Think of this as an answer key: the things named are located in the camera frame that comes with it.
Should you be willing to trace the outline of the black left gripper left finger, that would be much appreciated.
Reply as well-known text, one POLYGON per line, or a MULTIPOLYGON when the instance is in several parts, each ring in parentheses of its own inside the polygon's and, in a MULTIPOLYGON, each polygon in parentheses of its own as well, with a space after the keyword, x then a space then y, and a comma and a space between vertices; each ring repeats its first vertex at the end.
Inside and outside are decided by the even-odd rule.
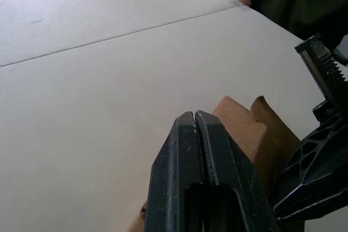
POLYGON ((201 231, 203 174, 192 112, 175 119, 151 169, 145 231, 201 231))

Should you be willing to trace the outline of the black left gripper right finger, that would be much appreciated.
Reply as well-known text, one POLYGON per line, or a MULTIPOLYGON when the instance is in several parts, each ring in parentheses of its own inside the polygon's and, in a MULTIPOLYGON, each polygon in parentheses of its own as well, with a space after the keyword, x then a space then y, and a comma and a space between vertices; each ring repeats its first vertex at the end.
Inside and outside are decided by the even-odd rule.
POLYGON ((253 163, 219 118, 197 111, 195 120, 208 183, 205 231, 278 231, 253 163))

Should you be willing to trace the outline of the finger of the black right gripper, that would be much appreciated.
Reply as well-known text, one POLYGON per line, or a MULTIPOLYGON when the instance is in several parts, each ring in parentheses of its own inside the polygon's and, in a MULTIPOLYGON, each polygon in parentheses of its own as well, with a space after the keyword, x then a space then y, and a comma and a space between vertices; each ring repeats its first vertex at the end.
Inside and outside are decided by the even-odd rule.
POLYGON ((347 206, 347 116, 335 114, 306 136, 277 177, 280 222, 321 218, 347 206))

